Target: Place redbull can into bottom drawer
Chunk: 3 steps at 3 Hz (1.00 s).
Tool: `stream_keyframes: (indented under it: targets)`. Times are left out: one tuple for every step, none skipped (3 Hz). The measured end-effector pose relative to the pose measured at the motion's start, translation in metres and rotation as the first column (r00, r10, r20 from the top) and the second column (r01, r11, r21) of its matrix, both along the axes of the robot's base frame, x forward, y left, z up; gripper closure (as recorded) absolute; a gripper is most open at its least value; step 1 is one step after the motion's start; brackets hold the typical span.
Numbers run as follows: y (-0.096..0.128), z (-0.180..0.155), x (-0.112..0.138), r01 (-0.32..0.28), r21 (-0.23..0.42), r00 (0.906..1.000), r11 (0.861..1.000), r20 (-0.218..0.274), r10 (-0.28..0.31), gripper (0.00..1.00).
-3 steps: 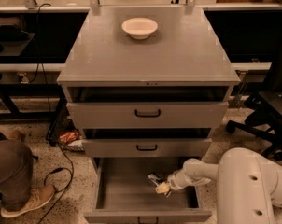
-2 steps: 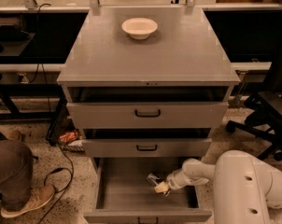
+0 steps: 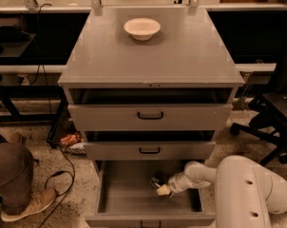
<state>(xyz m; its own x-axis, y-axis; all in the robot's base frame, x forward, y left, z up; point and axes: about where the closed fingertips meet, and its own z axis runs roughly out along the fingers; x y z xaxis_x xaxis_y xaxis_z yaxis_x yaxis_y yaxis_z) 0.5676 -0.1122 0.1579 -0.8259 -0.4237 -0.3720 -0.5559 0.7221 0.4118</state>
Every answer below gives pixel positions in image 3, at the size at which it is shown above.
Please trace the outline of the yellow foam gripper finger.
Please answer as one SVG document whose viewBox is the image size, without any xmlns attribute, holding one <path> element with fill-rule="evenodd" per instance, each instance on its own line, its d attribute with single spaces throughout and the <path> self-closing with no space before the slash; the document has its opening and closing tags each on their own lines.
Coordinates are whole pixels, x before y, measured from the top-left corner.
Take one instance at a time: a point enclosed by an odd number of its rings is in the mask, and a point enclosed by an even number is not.
<svg viewBox="0 0 287 228">
<path fill-rule="evenodd" d="M 162 186 L 160 186 L 158 189 L 157 189 L 157 194 L 160 196 L 160 197 L 163 197 L 163 196 L 167 196 L 169 198 L 172 198 L 174 193 L 172 191 L 172 189 L 170 188 L 170 186 L 168 184 L 164 184 Z"/>
</svg>

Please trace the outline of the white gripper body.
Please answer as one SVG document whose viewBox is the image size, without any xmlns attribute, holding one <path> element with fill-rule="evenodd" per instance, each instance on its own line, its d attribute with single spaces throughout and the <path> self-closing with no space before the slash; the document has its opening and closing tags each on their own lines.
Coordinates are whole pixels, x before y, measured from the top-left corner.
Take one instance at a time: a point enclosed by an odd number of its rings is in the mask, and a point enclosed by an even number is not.
<svg viewBox="0 0 287 228">
<path fill-rule="evenodd" d="M 168 186 L 172 193 L 180 193 L 191 187 L 191 180 L 183 172 L 180 172 L 168 180 Z"/>
</svg>

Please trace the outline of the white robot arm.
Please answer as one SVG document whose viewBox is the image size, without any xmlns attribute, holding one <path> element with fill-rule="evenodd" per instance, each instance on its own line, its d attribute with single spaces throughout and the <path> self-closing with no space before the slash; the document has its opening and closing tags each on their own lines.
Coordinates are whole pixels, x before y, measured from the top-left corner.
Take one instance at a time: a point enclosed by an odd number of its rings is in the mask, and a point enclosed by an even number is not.
<svg viewBox="0 0 287 228">
<path fill-rule="evenodd" d="M 287 180 L 237 155 L 224 158 L 216 168 L 191 161 L 157 194 L 172 196 L 209 185 L 215 188 L 216 228 L 272 228 L 269 215 L 287 212 Z"/>
</svg>

